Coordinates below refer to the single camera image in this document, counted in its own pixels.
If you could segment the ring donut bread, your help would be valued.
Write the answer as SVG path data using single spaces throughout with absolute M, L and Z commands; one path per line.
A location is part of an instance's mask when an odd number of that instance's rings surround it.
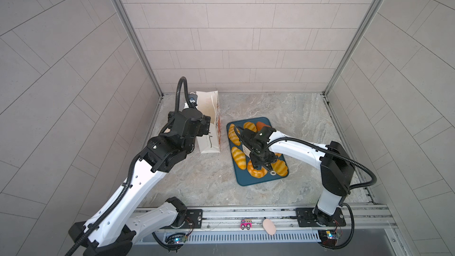
M 247 170 L 254 178 L 263 178 L 268 174 L 268 171 L 263 167 L 260 169 L 255 169 L 251 161 L 249 161 L 247 164 Z

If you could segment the yellow croissant tray corner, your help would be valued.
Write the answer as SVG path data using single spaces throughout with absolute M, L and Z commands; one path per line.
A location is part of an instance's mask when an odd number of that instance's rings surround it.
M 286 177 L 289 173 L 287 164 L 283 160 L 277 160 L 276 162 L 272 163 L 272 168 L 274 172 L 281 177 Z

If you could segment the floral paper bag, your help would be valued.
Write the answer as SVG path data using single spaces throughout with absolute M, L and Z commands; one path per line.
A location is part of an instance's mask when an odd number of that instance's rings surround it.
M 205 127 L 208 134 L 197 137 L 197 144 L 202 154 L 220 153 L 221 147 L 221 125 L 218 91 L 189 93 L 191 102 L 196 102 L 198 109 L 210 122 Z

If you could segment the steel tongs cream tips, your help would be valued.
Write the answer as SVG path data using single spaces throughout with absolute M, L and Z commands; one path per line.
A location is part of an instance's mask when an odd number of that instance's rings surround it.
M 273 169 L 272 164 L 269 162 L 263 163 L 262 167 L 265 168 L 272 176 L 275 176 L 277 174 Z

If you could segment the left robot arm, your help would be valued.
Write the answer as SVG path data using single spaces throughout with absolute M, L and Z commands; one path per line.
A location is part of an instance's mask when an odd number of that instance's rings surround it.
M 186 78 L 181 77 L 167 124 L 133 158 L 126 179 L 105 205 L 86 222 L 71 226 L 68 234 L 74 245 L 67 255 L 84 247 L 86 256 L 125 256 L 145 236 L 185 222 L 187 207 L 176 197 L 140 216 L 132 214 L 149 191 L 194 151 L 196 138 L 209 134 L 211 118 L 196 106 Z

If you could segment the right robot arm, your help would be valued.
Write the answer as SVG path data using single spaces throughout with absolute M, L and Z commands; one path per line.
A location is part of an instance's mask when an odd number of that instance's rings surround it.
M 255 170 L 264 168 L 269 173 L 276 173 L 273 165 L 278 162 L 278 154 L 291 156 L 320 170 L 323 192 L 312 212 L 316 223 L 319 226 L 331 226 L 337 209 L 345 206 L 349 211 L 351 229 L 347 240 L 342 244 L 338 245 L 329 236 L 325 236 L 319 245 L 339 250 L 351 242 L 355 221 L 351 206 L 344 200 L 352 190 L 376 184 L 377 177 L 372 170 L 349 158 L 338 142 L 328 145 L 310 143 L 268 126 L 262 127 L 258 132 L 234 126 L 233 132 L 246 148 L 246 156 Z

